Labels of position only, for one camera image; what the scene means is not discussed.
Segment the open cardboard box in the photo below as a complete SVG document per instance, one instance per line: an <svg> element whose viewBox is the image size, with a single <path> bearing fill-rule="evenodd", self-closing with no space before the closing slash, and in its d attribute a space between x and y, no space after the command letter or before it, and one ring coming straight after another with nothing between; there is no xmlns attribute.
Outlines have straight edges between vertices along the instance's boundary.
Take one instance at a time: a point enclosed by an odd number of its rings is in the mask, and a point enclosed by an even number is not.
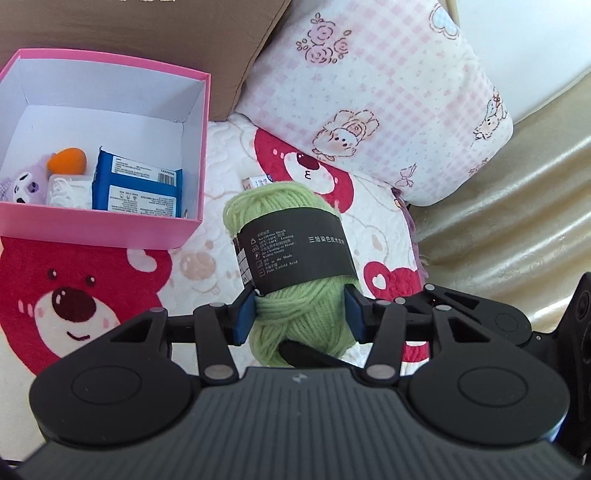
<svg viewBox="0 0 591 480"><path fill-rule="evenodd" d="M0 235L106 247L182 246L203 218L210 77L152 60L61 49L19 50L0 72L0 179L43 156L100 147L183 169L181 211L167 218L0 202Z"/></svg>

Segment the pink checkered pillow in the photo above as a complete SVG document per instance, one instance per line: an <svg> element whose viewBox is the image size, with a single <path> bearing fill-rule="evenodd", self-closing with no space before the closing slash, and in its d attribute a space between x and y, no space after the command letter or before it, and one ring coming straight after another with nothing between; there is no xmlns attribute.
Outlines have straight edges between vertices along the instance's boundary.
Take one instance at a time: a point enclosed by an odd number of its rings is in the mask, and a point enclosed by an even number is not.
<svg viewBox="0 0 591 480"><path fill-rule="evenodd" d="M451 194L512 133L499 93L436 0L293 0L237 110L415 205Z"/></svg>

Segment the plush toy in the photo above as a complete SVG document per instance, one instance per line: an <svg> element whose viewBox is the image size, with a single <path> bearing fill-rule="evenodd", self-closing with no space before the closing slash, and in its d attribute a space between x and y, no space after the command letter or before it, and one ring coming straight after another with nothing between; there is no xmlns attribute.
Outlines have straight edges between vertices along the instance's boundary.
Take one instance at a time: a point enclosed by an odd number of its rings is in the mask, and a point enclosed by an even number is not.
<svg viewBox="0 0 591 480"><path fill-rule="evenodd" d="M48 155L43 156L38 163L24 168L12 179L0 180L0 200L45 205L48 158Z"/></svg>
<svg viewBox="0 0 591 480"><path fill-rule="evenodd" d="M66 148L51 156L47 170L58 175L84 175L86 154L79 148Z"/></svg>

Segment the stuffed toy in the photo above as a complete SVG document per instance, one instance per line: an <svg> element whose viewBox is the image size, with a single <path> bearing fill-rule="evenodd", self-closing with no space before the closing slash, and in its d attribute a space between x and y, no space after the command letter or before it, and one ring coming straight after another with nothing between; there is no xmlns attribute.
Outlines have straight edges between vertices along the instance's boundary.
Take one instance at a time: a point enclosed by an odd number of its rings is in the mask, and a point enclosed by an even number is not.
<svg viewBox="0 0 591 480"><path fill-rule="evenodd" d="M14 178L0 180L0 200L14 203L45 205L47 195L47 160L45 155L38 163L23 168Z"/></svg>

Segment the beige satin fabric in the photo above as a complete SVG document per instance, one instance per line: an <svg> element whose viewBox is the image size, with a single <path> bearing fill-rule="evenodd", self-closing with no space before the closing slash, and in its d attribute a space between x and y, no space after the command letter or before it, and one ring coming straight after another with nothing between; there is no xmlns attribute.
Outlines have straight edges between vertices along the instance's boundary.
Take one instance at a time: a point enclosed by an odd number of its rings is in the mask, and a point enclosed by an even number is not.
<svg viewBox="0 0 591 480"><path fill-rule="evenodd" d="M429 282L560 320L591 271L591 74L515 126L448 198L411 207Z"/></svg>

